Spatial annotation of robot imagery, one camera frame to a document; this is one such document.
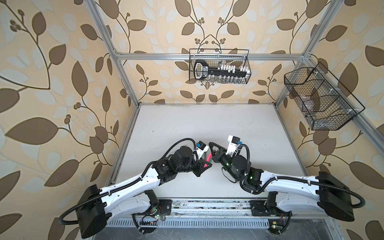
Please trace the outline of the pink highlighter marker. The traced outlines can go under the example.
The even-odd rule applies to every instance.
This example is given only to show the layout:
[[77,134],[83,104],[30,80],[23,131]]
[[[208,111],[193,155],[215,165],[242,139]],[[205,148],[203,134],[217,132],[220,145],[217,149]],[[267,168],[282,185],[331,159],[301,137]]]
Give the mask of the pink highlighter marker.
[[212,159],[212,154],[209,153],[209,155],[206,158],[206,163],[204,164],[204,169],[209,169],[212,166],[211,159]]

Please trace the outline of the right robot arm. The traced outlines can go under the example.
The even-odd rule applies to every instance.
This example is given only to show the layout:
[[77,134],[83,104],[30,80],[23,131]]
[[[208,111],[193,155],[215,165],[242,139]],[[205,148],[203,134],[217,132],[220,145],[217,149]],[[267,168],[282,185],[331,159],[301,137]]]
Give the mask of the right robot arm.
[[234,184],[251,194],[268,193],[262,208],[267,214],[295,212],[325,213],[344,222],[355,220],[354,210],[365,206],[365,199],[327,172],[316,176],[296,177],[256,169],[252,167],[250,149],[245,144],[230,143],[226,149],[210,142],[212,160],[229,173]]

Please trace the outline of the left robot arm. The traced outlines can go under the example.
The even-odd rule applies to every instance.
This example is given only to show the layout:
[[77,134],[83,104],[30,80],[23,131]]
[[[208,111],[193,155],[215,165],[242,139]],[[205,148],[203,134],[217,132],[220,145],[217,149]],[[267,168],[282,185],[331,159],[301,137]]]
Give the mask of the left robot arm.
[[61,225],[78,225],[81,237],[87,239],[103,230],[111,221],[135,214],[156,215],[159,200],[154,189],[176,178],[178,173],[193,173],[196,177],[212,164],[202,157],[209,147],[203,142],[193,143],[193,148],[181,146],[157,161],[147,164],[144,171],[128,180],[99,189],[92,185],[83,193],[78,204],[58,218]]

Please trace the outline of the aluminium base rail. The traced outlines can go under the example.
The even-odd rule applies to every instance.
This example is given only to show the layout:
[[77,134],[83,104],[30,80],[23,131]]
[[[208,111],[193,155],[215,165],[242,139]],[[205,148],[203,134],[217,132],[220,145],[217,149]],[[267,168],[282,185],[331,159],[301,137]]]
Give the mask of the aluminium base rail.
[[142,228],[151,229],[261,229],[292,227],[294,224],[324,224],[334,230],[334,220],[325,214],[293,212],[268,214],[258,211],[263,199],[188,199],[174,198],[158,218],[137,215]]

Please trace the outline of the black socket rail tool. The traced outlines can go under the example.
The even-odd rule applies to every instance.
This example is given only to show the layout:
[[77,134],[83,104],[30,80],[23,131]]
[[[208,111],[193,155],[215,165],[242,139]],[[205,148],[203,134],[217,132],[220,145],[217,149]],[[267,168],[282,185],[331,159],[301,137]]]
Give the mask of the black socket rail tool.
[[193,77],[199,81],[247,81],[251,76],[251,70],[247,66],[237,67],[236,65],[227,65],[219,62],[208,64],[204,60],[197,60],[192,68]]

